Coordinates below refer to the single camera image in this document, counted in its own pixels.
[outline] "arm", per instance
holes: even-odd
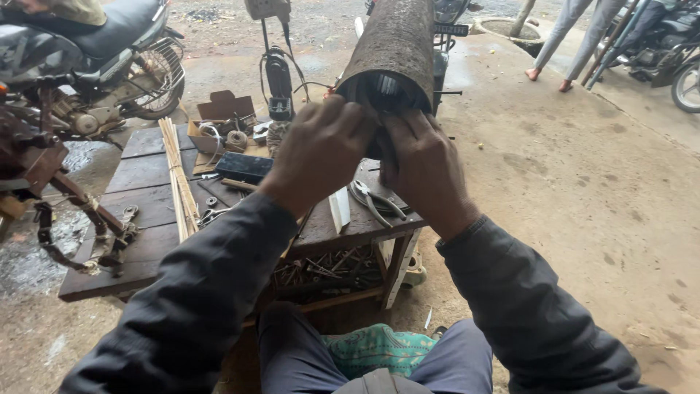
[[[163,258],[158,280],[132,297],[60,392],[211,392],[296,228],[289,212],[251,194]]]
[[[486,216],[439,244],[474,322],[511,373],[512,393],[665,393],[639,384],[622,342],[557,286],[542,256]]]
[[[634,357],[557,286],[542,256],[481,215],[456,148],[432,116],[382,121],[391,139],[380,140],[390,158],[386,180],[444,240],[438,251],[510,371],[512,393],[665,393],[639,384]]]
[[[165,256],[156,282],[132,297],[59,392],[210,393],[295,218],[350,182],[372,124],[337,95],[307,104],[258,192]]]

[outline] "hand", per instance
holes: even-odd
[[[50,6],[46,0],[19,0],[20,5],[28,14],[40,13],[49,11]]]
[[[388,133],[379,135],[384,180],[399,197],[446,242],[478,220],[481,213],[467,196],[457,148],[435,118],[411,110],[382,115],[381,121]]]
[[[314,204],[352,181],[376,122],[361,106],[331,95],[324,105],[299,111],[258,191],[300,218]]]

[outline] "person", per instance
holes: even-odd
[[[625,37],[622,45],[617,49],[612,58],[615,59],[627,52],[632,45],[642,38],[645,32],[651,29],[678,4],[678,0],[651,0],[647,8],[642,12],[642,15],[639,16],[639,20],[637,20],[637,24],[634,25],[634,29],[627,34],[627,37]]]
[[[432,116],[381,121],[386,179],[442,238],[474,318],[450,327],[408,379],[378,369],[348,382],[300,310],[273,303],[256,325],[263,393],[491,393],[492,354],[512,393],[666,393],[639,383],[635,358],[557,286],[542,256],[481,213]],[[374,124],[339,95],[307,104],[258,191],[163,258],[59,393],[210,393],[296,219],[352,180]]]
[[[590,25],[583,37],[583,42],[578,48],[578,52],[573,58],[571,65],[569,65],[564,80],[559,86],[560,92],[566,93],[571,90],[571,83],[578,78],[583,68],[586,67],[588,60],[595,52],[598,43],[608,30],[614,16],[620,11],[626,1],[627,0],[598,0],[596,9],[593,11]],[[535,59],[534,67],[525,71],[525,74],[531,81],[537,81],[542,69],[552,58],[559,44],[564,40],[566,33],[573,27],[578,18],[583,15],[583,12],[586,11],[586,8],[588,8],[591,2],[592,0],[564,0],[561,12],[554,23],[554,29],[552,29],[552,33],[549,35],[545,45]]]
[[[75,31],[90,31],[107,22],[107,16],[99,0],[15,0],[24,12],[33,16],[34,21],[61,25],[66,29],[66,21]]]

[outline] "license plate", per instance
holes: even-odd
[[[457,37],[466,37],[469,34],[467,25],[435,25],[435,34],[451,34]]]

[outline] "bare foot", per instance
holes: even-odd
[[[567,81],[565,79],[561,82],[561,86],[559,86],[559,91],[562,93],[566,93],[571,89],[573,89],[573,86],[571,85],[571,81]]]
[[[537,81],[537,77],[540,75],[540,72],[542,72],[542,69],[529,69],[525,70],[525,75],[527,75],[527,77],[530,78],[530,81]]]

